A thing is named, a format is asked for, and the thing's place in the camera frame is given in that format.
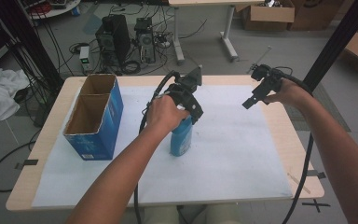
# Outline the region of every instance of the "blue box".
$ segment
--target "blue box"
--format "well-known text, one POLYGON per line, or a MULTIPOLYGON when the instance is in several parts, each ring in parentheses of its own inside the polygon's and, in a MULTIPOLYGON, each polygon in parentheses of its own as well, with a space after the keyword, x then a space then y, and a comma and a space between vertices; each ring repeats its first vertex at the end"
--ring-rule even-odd
POLYGON ((116 76, 89 75, 63 135, 83 160, 112 160, 122 112, 116 76))

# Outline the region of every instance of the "person's right arm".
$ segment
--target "person's right arm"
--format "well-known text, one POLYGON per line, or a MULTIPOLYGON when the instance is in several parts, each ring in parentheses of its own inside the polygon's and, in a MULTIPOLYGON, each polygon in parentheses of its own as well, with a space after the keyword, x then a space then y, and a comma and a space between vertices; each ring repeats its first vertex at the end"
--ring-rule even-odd
POLYGON ((264 100, 297 108, 310 126, 325 171, 349 223, 358 223, 358 145, 324 107, 287 79, 264 100))

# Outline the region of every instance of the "forearm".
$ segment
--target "forearm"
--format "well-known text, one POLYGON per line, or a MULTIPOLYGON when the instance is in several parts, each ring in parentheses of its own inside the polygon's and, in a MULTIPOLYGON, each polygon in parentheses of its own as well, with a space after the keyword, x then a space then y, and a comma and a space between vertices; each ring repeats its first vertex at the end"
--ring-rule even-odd
POLYGON ((166 132, 146 126, 92 184, 67 223, 118 223, 147 163, 165 135, 166 132))
POLYGON ((358 222, 358 145, 313 98, 298 109, 310 126, 342 210, 349 222, 358 222))

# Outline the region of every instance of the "person's left arm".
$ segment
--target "person's left arm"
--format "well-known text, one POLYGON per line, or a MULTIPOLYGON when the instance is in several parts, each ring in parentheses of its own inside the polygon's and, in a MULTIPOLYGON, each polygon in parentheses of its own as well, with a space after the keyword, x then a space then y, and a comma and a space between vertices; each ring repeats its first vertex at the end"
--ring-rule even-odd
POLYGON ((154 100, 146 127, 100 174, 66 223, 119 223, 159 143, 187 115, 169 96, 154 100))

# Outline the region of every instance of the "person's left hand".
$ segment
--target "person's left hand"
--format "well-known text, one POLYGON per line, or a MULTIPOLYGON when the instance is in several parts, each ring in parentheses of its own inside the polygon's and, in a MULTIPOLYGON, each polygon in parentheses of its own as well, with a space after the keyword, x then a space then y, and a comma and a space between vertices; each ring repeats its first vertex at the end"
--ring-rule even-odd
POLYGON ((176 128, 182 119, 189 115, 186 110, 176 107, 171 96, 163 95, 153 100, 147 112, 147 126, 155 126, 160 131, 170 132, 176 128))

